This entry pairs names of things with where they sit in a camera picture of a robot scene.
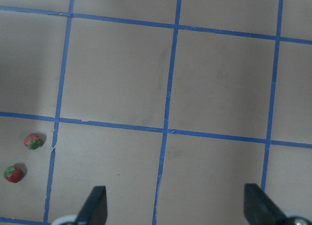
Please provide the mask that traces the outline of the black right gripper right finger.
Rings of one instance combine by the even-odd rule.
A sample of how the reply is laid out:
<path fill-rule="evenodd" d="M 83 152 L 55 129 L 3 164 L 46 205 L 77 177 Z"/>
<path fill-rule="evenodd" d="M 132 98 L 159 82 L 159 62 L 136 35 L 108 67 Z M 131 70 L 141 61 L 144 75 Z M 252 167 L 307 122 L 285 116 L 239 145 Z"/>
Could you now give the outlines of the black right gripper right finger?
<path fill-rule="evenodd" d="M 244 185 L 244 216 L 250 225 L 310 225 L 302 216 L 287 216 L 257 184 Z"/>

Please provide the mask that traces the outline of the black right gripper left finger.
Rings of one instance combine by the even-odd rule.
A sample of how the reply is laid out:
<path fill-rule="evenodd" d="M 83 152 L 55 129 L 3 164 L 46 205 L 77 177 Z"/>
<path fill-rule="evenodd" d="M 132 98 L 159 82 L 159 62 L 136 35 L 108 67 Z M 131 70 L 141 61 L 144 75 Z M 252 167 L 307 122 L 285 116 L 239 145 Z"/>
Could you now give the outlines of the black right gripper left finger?
<path fill-rule="evenodd" d="M 108 217 L 105 186 L 95 186 L 78 213 L 75 225 L 104 225 Z"/>

